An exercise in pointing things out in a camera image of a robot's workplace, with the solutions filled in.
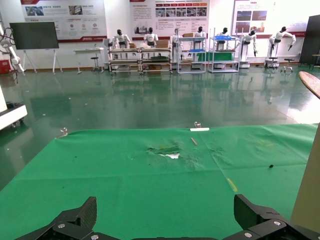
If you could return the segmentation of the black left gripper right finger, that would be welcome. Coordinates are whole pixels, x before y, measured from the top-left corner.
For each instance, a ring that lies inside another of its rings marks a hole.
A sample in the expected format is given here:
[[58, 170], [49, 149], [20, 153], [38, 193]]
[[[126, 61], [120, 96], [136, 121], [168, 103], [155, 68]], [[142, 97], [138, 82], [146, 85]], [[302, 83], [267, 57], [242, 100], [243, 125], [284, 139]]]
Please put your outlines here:
[[271, 207], [256, 205], [244, 195], [236, 194], [233, 213], [242, 231], [226, 240], [318, 240], [320, 234], [293, 224]]

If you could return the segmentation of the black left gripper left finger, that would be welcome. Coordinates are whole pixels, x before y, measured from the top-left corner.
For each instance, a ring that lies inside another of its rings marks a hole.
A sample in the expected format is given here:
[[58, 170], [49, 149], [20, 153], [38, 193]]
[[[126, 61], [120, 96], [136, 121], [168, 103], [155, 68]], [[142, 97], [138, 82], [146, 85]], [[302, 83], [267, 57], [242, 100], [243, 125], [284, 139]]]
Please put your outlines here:
[[82, 206], [62, 211], [48, 225], [20, 236], [19, 240], [111, 240], [93, 230], [97, 222], [97, 198], [90, 196]]

